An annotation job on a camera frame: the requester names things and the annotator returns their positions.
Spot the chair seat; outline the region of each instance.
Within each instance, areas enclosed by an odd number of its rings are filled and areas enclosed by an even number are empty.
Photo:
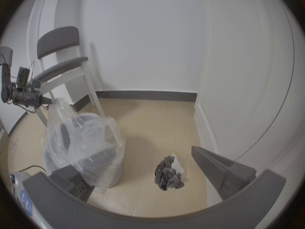
[[[59,74],[63,74],[66,71],[70,71],[72,69],[80,67],[81,63],[87,60],[88,60],[87,57],[78,57],[64,61],[62,63],[52,66],[51,68],[45,70],[44,72],[41,72],[39,75],[34,77],[34,79],[40,80],[41,82],[46,82],[48,80],[51,80],[53,77],[58,76]]]

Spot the clear plastic bag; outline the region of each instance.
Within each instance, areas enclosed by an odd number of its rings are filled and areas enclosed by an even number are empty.
[[[56,99],[42,146],[48,174],[72,164],[94,191],[104,194],[123,161],[125,139],[113,118],[77,115],[65,99]]]

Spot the light wood floor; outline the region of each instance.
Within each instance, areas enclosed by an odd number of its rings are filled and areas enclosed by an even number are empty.
[[[115,118],[126,136],[124,171],[119,183],[105,195],[93,192],[88,203],[129,216],[167,217],[202,210],[207,206],[206,181],[191,156],[191,146],[200,146],[194,103],[174,101],[101,99],[107,116]],[[80,113],[98,113],[91,103]],[[31,165],[43,166],[41,140],[45,127],[36,114],[27,115],[9,141],[10,173]],[[154,172],[165,156],[175,152],[186,177],[181,189],[162,191]],[[31,175],[41,171],[31,168]]]

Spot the floor seam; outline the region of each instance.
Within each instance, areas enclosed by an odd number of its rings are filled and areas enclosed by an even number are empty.
[[[158,107],[157,116],[156,116],[154,125],[156,125],[156,123],[157,123],[158,116],[159,116],[159,112],[160,112],[160,106]],[[153,135],[152,135],[152,139],[151,139],[151,142],[150,142],[150,145],[149,145],[149,154],[148,154],[148,158],[147,158],[148,161],[149,161],[150,156],[151,156],[151,153],[152,153],[152,145],[153,145],[153,139],[154,139],[155,133],[156,133],[156,130],[154,131],[154,133],[153,133]],[[146,167],[144,174],[146,174],[147,171],[148,171],[148,166]],[[136,205],[135,205],[135,211],[136,211],[136,209],[137,209],[137,206],[138,206],[138,203],[139,203],[139,198],[140,198],[140,195],[142,194],[143,187],[144,187],[144,179],[143,179],[143,181],[141,182],[141,187],[140,187],[140,190],[139,190],[139,196],[138,196],[138,198],[137,198],[137,203],[136,203]]]

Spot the black crumpled plastic bag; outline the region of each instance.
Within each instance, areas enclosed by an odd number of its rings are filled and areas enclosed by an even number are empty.
[[[184,183],[181,182],[181,174],[176,174],[176,170],[171,168],[174,159],[173,156],[165,157],[155,171],[155,183],[164,191],[168,187],[175,189],[184,187]]]

